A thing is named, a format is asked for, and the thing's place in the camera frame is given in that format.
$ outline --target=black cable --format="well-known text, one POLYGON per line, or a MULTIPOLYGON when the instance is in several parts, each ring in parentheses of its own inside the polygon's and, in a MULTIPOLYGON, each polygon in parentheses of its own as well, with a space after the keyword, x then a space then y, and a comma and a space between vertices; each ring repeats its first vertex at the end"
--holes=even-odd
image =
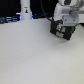
POLYGON ((58 23, 61 23, 61 24, 63 24, 63 21, 62 21, 62 20, 54 21, 54 20, 53 20, 53 17, 52 17, 52 19, 49 19, 49 18, 47 17, 46 13, 44 12, 42 0, 40 0, 40 1, 41 1, 41 9, 42 9, 42 12, 43 12, 45 18, 47 18, 49 21, 51 21, 51 22, 53 22, 53 23, 57 23, 57 24, 58 24, 58 23))
POLYGON ((55 22, 55 21, 53 21, 53 20, 51 20, 51 19, 49 19, 49 18, 47 17, 47 15, 45 14, 44 9, 43 9, 42 0, 40 0, 40 1, 41 1, 41 9, 42 9, 42 12, 43 12, 44 16, 45 16, 49 21, 55 22))

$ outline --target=metal bracket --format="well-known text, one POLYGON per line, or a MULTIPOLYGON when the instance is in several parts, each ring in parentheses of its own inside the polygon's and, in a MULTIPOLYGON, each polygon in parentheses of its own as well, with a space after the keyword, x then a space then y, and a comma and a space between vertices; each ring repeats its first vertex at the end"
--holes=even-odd
POLYGON ((64 15, 62 19, 63 19, 64 24, 78 24, 79 23, 79 16, 77 18, 72 18, 71 15, 64 15))

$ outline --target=white table surface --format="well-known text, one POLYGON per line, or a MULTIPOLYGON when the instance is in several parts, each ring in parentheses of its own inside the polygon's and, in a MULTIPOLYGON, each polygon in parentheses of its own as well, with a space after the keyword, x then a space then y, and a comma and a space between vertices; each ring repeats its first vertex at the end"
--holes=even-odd
POLYGON ((67 41, 45 19, 0 24, 0 84, 84 84, 84 28, 67 41))

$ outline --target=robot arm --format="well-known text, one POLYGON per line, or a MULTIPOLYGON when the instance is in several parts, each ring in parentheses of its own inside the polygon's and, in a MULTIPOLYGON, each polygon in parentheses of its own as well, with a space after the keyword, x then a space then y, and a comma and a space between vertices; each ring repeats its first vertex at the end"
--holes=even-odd
POLYGON ((84 0, 59 0, 51 22, 51 33, 69 40, 76 25, 84 23, 84 0))

